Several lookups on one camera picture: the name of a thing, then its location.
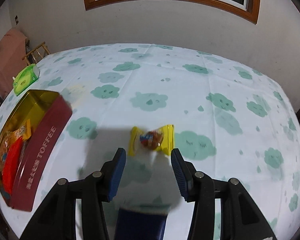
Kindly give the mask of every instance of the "pink cloth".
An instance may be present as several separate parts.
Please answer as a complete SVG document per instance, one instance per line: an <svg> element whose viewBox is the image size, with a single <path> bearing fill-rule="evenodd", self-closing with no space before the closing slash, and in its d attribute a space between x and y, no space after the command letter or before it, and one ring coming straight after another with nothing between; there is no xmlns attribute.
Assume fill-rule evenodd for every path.
<svg viewBox="0 0 300 240"><path fill-rule="evenodd" d="M0 96L13 89L13 79L26 66L21 58L26 54L26 36L17 29L10 29L0 41Z"/></svg>

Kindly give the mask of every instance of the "yellow snack package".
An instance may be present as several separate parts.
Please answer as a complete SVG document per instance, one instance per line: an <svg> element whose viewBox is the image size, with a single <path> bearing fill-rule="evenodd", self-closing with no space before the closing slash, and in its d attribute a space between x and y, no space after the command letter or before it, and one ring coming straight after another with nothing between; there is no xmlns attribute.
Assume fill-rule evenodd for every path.
<svg viewBox="0 0 300 240"><path fill-rule="evenodd" d="M162 151L170 156L174 148L174 125L168 124L149 132L134 126L131 130L128 155L134 156L141 148Z"/></svg>
<svg viewBox="0 0 300 240"><path fill-rule="evenodd" d="M30 119L27 119L19 128L13 132L15 136L15 140L17 140L20 136L24 141L28 140L31 137L31 124Z"/></svg>

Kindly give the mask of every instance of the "white tablecloth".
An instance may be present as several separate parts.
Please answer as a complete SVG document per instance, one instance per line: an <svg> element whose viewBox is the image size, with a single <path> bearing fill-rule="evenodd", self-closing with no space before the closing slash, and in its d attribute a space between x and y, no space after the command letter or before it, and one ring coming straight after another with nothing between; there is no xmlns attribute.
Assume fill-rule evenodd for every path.
<svg viewBox="0 0 300 240"><path fill-rule="evenodd" d="M187 161L215 179L238 178L279 240L300 225L300 126L289 99L272 79L239 62L201 51L155 44L108 44L49 55L29 89L60 92L73 115L43 172L32 212L0 208L17 236L59 178L86 177L128 150L130 130L175 125ZM0 131L23 96L0 108ZM170 159L160 153L128 157L117 196L105 204L113 238L120 206L169 212L165 240L184 240L193 203L181 197ZM81 239L77 201L77 238ZM216 205L215 239L220 206Z"/></svg>

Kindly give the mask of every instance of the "snack bag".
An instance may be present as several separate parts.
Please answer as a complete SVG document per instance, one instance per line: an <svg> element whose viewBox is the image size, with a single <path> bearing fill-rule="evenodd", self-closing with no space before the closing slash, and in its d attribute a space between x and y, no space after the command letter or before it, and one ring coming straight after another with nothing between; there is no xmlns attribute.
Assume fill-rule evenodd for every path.
<svg viewBox="0 0 300 240"><path fill-rule="evenodd" d="M10 146L20 137L22 137L24 141L28 140L31 137L30 119L26 120L25 123L21 125L17 130L8 132L3 139L0 146L0 171L3 170Z"/></svg>
<svg viewBox="0 0 300 240"><path fill-rule="evenodd" d="M1 146L0 146L0 171L3 170L7 154L11 144L15 142L15 136L12 132L8 132L7 135L4 137Z"/></svg>
<svg viewBox="0 0 300 240"><path fill-rule="evenodd" d="M12 194L12 187L14 179L17 174L18 160L22 148L22 137L20 136L11 146L2 171L3 188L10 195Z"/></svg>
<svg viewBox="0 0 300 240"><path fill-rule="evenodd" d="M134 126L131 130L128 155L134 156L142 149L162 151L170 156L174 148L174 126L168 124L159 129L144 132Z"/></svg>

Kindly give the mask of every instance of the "wooden chair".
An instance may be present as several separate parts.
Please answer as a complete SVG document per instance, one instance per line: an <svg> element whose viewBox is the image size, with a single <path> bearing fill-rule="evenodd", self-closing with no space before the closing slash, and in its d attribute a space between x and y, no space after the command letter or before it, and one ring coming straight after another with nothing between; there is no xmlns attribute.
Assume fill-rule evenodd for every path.
<svg viewBox="0 0 300 240"><path fill-rule="evenodd" d="M38 49L42 47L44 49L43 54L41 55L41 53L38 51ZM50 51L48 50L46 43L43 42L41 43L39 46L35 47L33 50L29 51L23 58L22 60L26 59L28 66L31 65L28 57L31 55L32 58L34 59L35 63L37 64L41 59L37 60L37 58L35 57L34 52L37 52L37 56L39 56L41 59L43 59L45 57L45 54L50 55Z"/></svg>

